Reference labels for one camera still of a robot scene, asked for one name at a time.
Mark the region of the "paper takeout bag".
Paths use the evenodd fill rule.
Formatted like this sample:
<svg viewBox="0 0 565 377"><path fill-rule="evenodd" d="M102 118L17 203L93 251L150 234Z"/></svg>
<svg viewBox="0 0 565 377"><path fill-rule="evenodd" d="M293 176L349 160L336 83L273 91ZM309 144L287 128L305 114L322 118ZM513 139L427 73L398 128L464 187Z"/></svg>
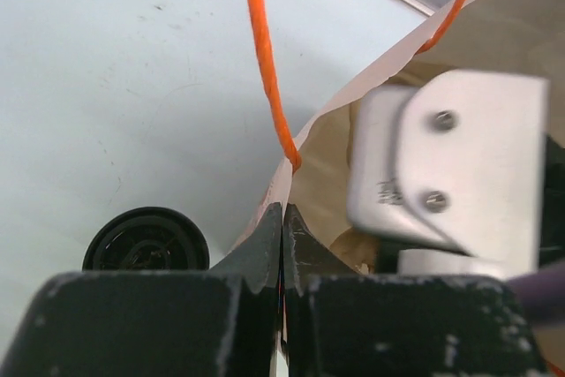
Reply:
<svg viewBox="0 0 565 377"><path fill-rule="evenodd" d="M303 128L242 239L280 246L293 376L548 376L564 344L564 0L467 0Z"/></svg>

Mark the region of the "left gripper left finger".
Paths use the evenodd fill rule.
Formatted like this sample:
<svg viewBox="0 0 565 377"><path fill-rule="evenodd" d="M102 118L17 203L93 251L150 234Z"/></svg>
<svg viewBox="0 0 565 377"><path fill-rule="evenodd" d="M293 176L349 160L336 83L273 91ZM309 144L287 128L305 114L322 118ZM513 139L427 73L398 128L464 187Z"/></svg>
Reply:
<svg viewBox="0 0 565 377"><path fill-rule="evenodd" d="M274 288L279 275L283 208L270 204L252 234L209 269L213 275L239 275L252 293Z"/></svg>

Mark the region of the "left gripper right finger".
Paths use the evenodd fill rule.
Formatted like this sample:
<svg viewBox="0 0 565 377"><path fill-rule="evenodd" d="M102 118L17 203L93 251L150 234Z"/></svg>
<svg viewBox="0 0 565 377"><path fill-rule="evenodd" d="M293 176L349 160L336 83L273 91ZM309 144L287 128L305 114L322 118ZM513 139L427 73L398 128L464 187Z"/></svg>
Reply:
<svg viewBox="0 0 565 377"><path fill-rule="evenodd" d="M294 204L288 204L282 224L284 288L304 293L311 275L356 275L308 229Z"/></svg>

